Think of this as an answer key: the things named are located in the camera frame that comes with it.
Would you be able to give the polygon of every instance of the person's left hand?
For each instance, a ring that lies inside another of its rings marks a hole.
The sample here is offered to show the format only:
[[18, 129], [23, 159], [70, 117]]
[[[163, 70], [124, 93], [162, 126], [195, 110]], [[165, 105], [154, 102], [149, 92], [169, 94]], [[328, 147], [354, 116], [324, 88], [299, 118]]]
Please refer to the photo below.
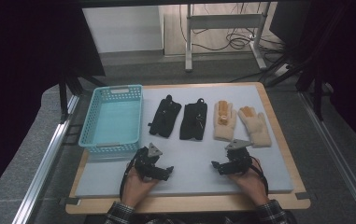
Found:
[[143, 180], [135, 167], [133, 167], [126, 178], [121, 202], [125, 205], [136, 207], [159, 181], [158, 179]]

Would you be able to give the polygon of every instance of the white board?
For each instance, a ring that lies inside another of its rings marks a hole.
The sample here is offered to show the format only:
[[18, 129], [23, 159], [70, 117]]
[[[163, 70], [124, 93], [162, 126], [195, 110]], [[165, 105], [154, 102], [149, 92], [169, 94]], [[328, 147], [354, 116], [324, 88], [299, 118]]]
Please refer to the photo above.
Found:
[[82, 9], [98, 53], [163, 49], [158, 6]]
[[[175, 127], [169, 138], [149, 134], [148, 123], [152, 122], [159, 103], [167, 94], [182, 105]], [[184, 106], [196, 103], [203, 98], [207, 103], [207, 118], [204, 139], [202, 141], [180, 140], [179, 130], [183, 120]], [[143, 92], [141, 146], [153, 143], [163, 155], [156, 166], [175, 169], [167, 181], [161, 181], [150, 193], [151, 195], [215, 195], [236, 193], [240, 189], [228, 177], [219, 175], [211, 161], [225, 163], [225, 147], [229, 142], [213, 138], [213, 108], [219, 100], [233, 103], [235, 110], [248, 105], [257, 112], [264, 112], [264, 107], [255, 86], [228, 86], [202, 88], [150, 89]], [[272, 146], [264, 148], [247, 147], [249, 154], [260, 159], [270, 192], [292, 191], [292, 181], [285, 162], [280, 154], [278, 143], [266, 116]], [[239, 117], [236, 120], [235, 138], [249, 140], [249, 135]], [[77, 197], [118, 196], [121, 179], [126, 164], [131, 158], [105, 160], [104, 162], [87, 162], [76, 190]]]

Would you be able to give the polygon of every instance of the plaid sleeve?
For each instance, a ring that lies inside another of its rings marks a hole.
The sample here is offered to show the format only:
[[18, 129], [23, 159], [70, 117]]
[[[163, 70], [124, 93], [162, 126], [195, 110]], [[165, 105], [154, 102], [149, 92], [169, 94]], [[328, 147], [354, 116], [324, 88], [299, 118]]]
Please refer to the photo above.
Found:
[[278, 201], [271, 200], [270, 203], [261, 205], [256, 209], [257, 216], [262, 224], [287, 224], [286, 213], [279, 206]]
[[134, 211], [135, 209], [133, 207], [114, 202], [110, 210], [106, 213], [107, 219], [105, 224], [128, 224]]

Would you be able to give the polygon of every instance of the glove finger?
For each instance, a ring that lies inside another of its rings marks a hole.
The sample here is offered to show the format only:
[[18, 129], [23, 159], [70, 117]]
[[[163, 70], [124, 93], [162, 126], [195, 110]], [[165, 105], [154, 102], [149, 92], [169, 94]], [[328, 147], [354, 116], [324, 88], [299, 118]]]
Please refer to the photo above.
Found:
[[213, 125], [219, 125], [219, 102], [215, 104], [215, 110], [213, 113]]
[[232, 110], [233, 110], [233, 104], [229, 103], [227, 105], [227, 119], [230, 119], [232, 117]]
[[261, 121], [262, 124], [265, 125], [265, 116], [263, 112], [260, 112], [257, 117], [259, 118], [259, 120]]
[[254, 107], [250, 107], [250, 112], [253, 117], [256, 116], [256, 110], [254, 109]]
[[238, 110], [238, 116], [242, 120], [242, 122], [244, 122], [244, 123], [246, 122], [247, 117], [245, 116], [245, 114], [242, 110]]
[[229, 108], [230, 104], [227, 103], [227, 101], [219, 101], [218, 102], [218, 111], [219, 111], [219, 116], [218, 116], [218, 124], [220, 125], [227, 125], [228, 120], [229, 120]]
[[234, 128], [236, 123], [236, 111], [233, 109], [231, 111], [231, 118], [229, 119], [229, 126]]

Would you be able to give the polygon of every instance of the table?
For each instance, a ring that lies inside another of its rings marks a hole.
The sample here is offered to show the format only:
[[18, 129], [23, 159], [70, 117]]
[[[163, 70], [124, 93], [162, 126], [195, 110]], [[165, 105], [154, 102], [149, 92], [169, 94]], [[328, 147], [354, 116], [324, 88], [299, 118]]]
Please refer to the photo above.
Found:
[[[297, 171], [292, 154], [286, 143], [285, 137], [279, 127], [278, 120], [273, 111], [271, 103], [261, 83], [236, 83], [236, 84], [189, 84], [173, 86], [146, 86], [151, 88], [177, 88], [177, 87], [218, 87], [254, 85], [262, 99], [266, 116], [272, 126], [282, 157], [287, 165], [293, 183], [293, 191], [290, 193], [270, 194], [270, 199], [276, 199], [284, 209], [306, 209], [310, 206], [309, 199], [298, 199], [296, 193], [306, 193], [306, 188]], [[75, 198], [75, 192], [79, 179], [84, 170], [88, 153], [84, 151], [78, 172], [70, 191], [69, 197]], [[66, 212], [69, 214], [103, 214], [106, 213], [114, 201], [118, 198], [96, 198], [80, 199], [79, 205], [67, 204]], [[172, 213], [172, 212], [210, 212], [210, 211], [243, 211], [254, 209], [253, 204], [241, 194], [215, 195], [215, 196], [168, 196], [168, 197], [148, 197], [137, 208], [137, 213]]]

